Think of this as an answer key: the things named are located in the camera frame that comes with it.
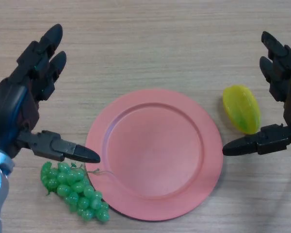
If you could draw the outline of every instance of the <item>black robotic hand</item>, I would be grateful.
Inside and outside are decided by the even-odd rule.
[[[260,68],[270,84],[270,93],[276,101],[284,102],[283,117],[287,126],[269,125],[261,131],[227,143],[223,154],[244,155],[257,152],[267,154],[287,149],[291,143],[291,48],[282,46],[271,34],[263,32],[262,43],[268,49],[268,58],[261,57]]]
[[[50,62],[63,37],[60,24],[50,28],[39,42],[31,42],[17,59],[13,73],[0,82],[0,150],[14,158],[21,148],[35,155],[62,161],[65,157],[89,163],[99,163],[94,151],[64,141],[58,133],[42,131],[32,134],[39,120],[39,101],[48,100],[54,83],[66,64],[65,52]]]

